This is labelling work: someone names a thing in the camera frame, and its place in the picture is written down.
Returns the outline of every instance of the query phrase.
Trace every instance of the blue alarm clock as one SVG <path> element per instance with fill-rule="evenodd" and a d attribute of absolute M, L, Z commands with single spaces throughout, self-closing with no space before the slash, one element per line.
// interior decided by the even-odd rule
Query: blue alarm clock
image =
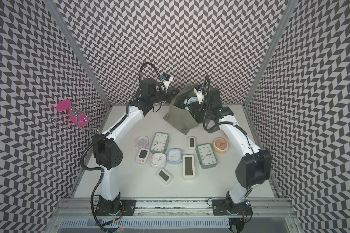
<path fill-rule="evenodd" d="M 169 164 L 180 164 L 182 158 L 182 151 L 180 149 L 170 149 L 167 152 L 167 161 Z"/>

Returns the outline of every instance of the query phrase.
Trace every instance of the black mounting plate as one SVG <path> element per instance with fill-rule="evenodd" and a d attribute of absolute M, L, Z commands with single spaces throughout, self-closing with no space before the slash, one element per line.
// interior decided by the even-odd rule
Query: black mounting plate
<path fill-rule="evenodd" d="M 228 220 L 229 222 L 229 231 L 233 233 L 240 233 L 243 231 L 245 226 L 245 221 L 241 220 L 240 218 L 230 218 Z"/>
<path fill-rule="evenodd" d="M 240 204 L 235 204 L 237 209 L 239 209 L 240 211 L 238 211 L 237 214 L 231 214 L 230 212 L 227 211 L 227 206 L 225 204 L 225 200 L 224 199 L 217 199 L 217 200 L 212 200 L 212 204 L 213 204 L 213 213 L 214 216 L 221 216 L 221 215 L 245 215 L 245 216 L 250 216 L 253 214 L 253 210 L 252 207 L 250 205 L 250 202 L 247 200 L 246 202 L 242 202 Z"/>
<path fill-rule="evenodd" d="M 136 200 L 122 200 L 121 199 L 121 203 L 122 203 L 122 205 L 125 206 L 125 210 L 123 211 L 122 216 L 134 215 Z M 97 203 L 95 213 L 97 216 L 112 216 L 112 215 L 114 216 L 114 215 L 119 214 L 119 213 L 112 213 L 108 208 L 104 207 L 104 205 L 102 205 L 100 203 L 100 201 L 98 201 L 98 203 Z"/>

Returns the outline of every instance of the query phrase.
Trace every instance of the olive green bag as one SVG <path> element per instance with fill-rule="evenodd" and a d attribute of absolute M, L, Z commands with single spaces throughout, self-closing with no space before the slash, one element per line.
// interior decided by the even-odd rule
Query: olive green bag
<path fill-rule="evenodd" d="M 196 96 L 193 89 L 197 84 L 188 84 L 172 99 L 169 112 L 163 117 L 165 121 L 183 134 L 187 134 L 191 128 L 198 126 L 197 121 L 188 110 L 183 109 L 184 100 Z"/>

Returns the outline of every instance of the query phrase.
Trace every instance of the analog clock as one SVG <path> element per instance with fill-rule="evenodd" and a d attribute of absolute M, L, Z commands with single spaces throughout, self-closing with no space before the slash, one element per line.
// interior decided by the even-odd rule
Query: analog clock
<path fill-rule="evenodd" d="M 200 165 L 203 169 L 211 168 L 216 166 L 216 157 L 211 144 L 206 143 L 197 146 L 197 157 Z"/>
<path fill-rule="evenodd" d="M 153 142 L 150 146 L 150 152 L 165 153 L 167 145 L 169 143 L 169 135 L 167 133 L 157 132 L 154 135 Z"/>
<path fill-rule="evenodd" d="M 181 163 L 182 152 L 180 149 L 170 149 L 167 152 L 167 160 L 169 164 L 179 164 Z"/>
<path fill-rule="evenodd" d="M 152 167 L 163 168 L 166 164 L 166 155 L 163 153 L 154 153 L 151 160 Z"/>

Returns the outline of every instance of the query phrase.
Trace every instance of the clock face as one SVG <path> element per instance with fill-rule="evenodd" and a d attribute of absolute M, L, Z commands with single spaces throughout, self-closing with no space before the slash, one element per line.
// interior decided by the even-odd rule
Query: clock face
<path fill-rule="evenodd" d="M 136 145 L 139 147 L 143 147 L 148 143 L 148 138 L 147 137 L 139 137 L 136 140 Z"/>
<path fill-rule="evenodd" d="M 216 158 L 210 144 L 204 144 L 197 147 L 200 154 L 201 163 L 205 166 L 216 164 Z"/>
<path fill-rule="evenodd" d="M 168 160 L 172 162 L 181 160 L 181 151 L 180 150 L 169 151 Z"/>
<path fill-rule="evenodd" d="M 165 152 L 166 148 L 166 142 L 168 140 L 168 135 L 165 133 L 156 133 L 154 135 L 154 139 L 152 142 L 152 145 L 150 146 L 150 149 L 152 151 L 158 151 L 158 152 Z"/>
<path fill-rule="evenodd" d="M 152 165 L 162 166 L 166 162 L 166 155 L 162 153 L 154 153 L 151 162 Z"/>

